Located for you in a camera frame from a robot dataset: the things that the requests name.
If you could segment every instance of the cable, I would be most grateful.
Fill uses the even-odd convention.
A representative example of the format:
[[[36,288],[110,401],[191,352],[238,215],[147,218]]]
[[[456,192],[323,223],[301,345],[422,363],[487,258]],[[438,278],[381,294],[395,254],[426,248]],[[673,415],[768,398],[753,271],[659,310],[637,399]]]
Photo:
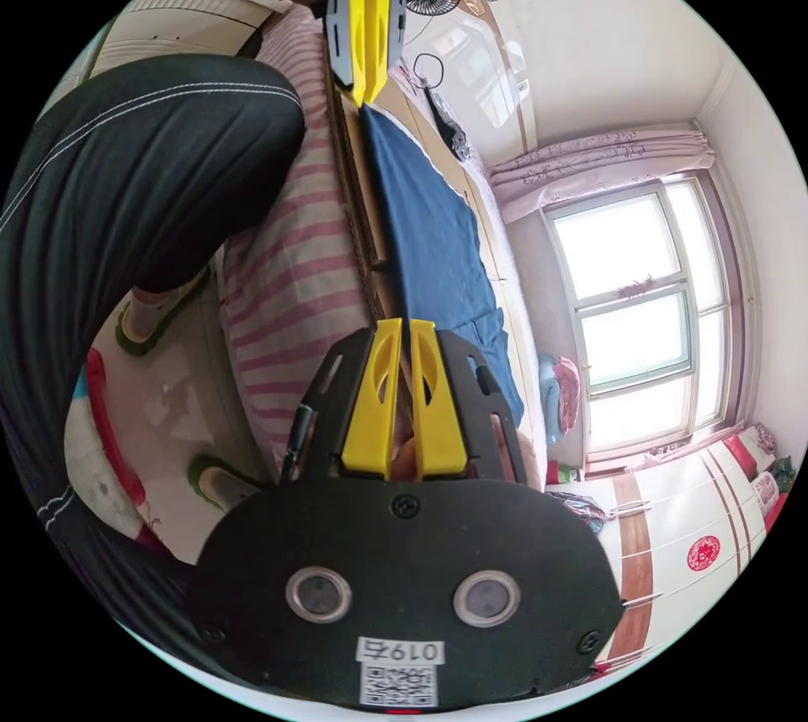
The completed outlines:
[[[422,91],[432,91],[434,88],[437,88],[441,82],[444,81],[444,74],[446,73],[446,66],[444,66],[444,62],[437,56],[434,55],[431,51],[422,51],[420,55],[415,58],[415,61],[412,63],[412,73],[419,79],[423,80],[425,77],[422,77],[417,71],[418,61],[422,57],[432,57],[433,60],[437,60],[440,65],[440,79],[434,85],[417,85],[415,82],[413,86],[415,88],[420,88]]]

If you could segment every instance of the window frame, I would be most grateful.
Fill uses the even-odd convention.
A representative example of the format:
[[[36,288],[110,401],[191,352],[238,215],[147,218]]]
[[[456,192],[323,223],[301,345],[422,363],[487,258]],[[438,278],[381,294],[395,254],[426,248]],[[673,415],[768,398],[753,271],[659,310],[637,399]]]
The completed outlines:
[[[710,234],[711,245],[715,254],[715,260],[718,264],[723,293],[723,299],[718,305],[701,312],[699,312],[695,299],[693,276],[686,246],[678,227],[675,212],[667,197],[668,186],[675,183],[686,182],[693,182],[694,192]],[[659,205],[662,208],[662,214],[667,222],[668,230],[670,231],[681,270],[660,278],[654,290],[631,300],[615,301],[612,305],[607,305],[604,300],[606,294],[579,300],[575,294],[569,265],[556,229],[556,220],[564,216],[580,214],[583,211],[596,209],[601,206],[640,198],[644,195],[656,195],[658,198]],[[550,237],[550,244],[553,248],[556,263],[560,269],[567,308],[571,316],[575,349],[577,351],[579,364],[582,368],[583,405],[581,409],[581,422],[585,458],[592,462],[623,458],[626,455],[640,453],[653,447],[688,442],[702,435],[706,436],[710,433],[714,433],[718,429],[735,424],[740,403],[744,362],[741,270],[736,249],[731,238],[729,221],[726,218],[726,213],[721,205],[720,197],[709,172],[707,170],[687,170],[675,175],[666,176],[665,178],[626,186],[614,192],[566,201],[565,203],[549,206],[543,210],[543,219],[545,221],[545,228]],[[660,372],[662,370],[659,370],[653,373],[653,377],[645,377],[644,374],[638,374],[633,378],[636,380],[634,384],[618,385],[616,388],[604,388],[602,385],[599,385],[596,387],[597,393],[593,393],[587,371],[588,361],[583,336],[582,318],[587,315],[595,314],[592,311],[624,309],[629,305],[633,306],[643,301],[662,298],[664,295],[670,295],[674,292],[685,293],[685,309],[688,315],[687,328],[689,333],[690,366],[683,369],[683,366],[678,364],[678,366],[675,367],[668,367],[671,369],[669,372],[661,374]],[[716,312],[721,312],[725,316],[724,348],[722,349],[722,361],[725,365],[725,373],[721,381],[720,399],[718,400],[718,407],[714,416],[702,422],[697,422],[696,411],[698,410],[699,399],[697,384],[701,375],[699,367],[699,319]],[[591,401],[607,398],[608,396],[629,393],[631,390],[639,390],[653,385],[659,385],[682,376],[688,379],[688,393],[686,395],[687,408],[683,422],[679,427],[663,435],[638,438],[616,449],[592,448],[590,442]]]

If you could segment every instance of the white sock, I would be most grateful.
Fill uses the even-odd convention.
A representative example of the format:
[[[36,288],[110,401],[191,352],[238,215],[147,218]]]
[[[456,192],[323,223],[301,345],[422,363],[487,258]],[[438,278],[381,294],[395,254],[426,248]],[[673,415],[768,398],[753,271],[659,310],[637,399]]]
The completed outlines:
[[[149,337],[167,312],[177,303],[181,289],[172,290],[156,304],[147,304],[132,295],[126,314],[126,331],[133,337]]]

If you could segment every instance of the green slipper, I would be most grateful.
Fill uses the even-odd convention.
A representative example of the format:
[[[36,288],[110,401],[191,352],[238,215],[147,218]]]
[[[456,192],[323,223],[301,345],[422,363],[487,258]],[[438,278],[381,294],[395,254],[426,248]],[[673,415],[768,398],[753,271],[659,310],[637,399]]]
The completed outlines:
[[[151,334],[144,338],[133,338],[128,335],[124,329],[124,321],[132,305],[131,301],[127,301],[124,309],[118,316],[118,324],[115,327],[115,340],[118,342],[118,345],[125,352],[135,357],[141,357],[150,352],[157,345],[157,341],[160,340],[174,318],[188,306],[193,298],[205,289],[209,281],[210,265],[205,265],[205,267],[199,271],[197,277],[185,285],[185,292],[178,299],[177,303],[163,316],[157,326],[152,330]]]
[[[225,460],[210,454],[198,455],[191,461],[188,483],[202,500],[220,512],[229,511],[234,504],[269,486],[249,478]]]

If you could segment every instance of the window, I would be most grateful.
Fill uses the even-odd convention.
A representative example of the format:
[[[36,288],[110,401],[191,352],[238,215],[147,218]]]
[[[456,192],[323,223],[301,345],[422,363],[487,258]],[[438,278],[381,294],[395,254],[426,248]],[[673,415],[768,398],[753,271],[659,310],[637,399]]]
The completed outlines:
[[[677,175],[547,212],[573,315],[590,459],[672,443],[726,417],[737,381],[735,269],[704,183]]]

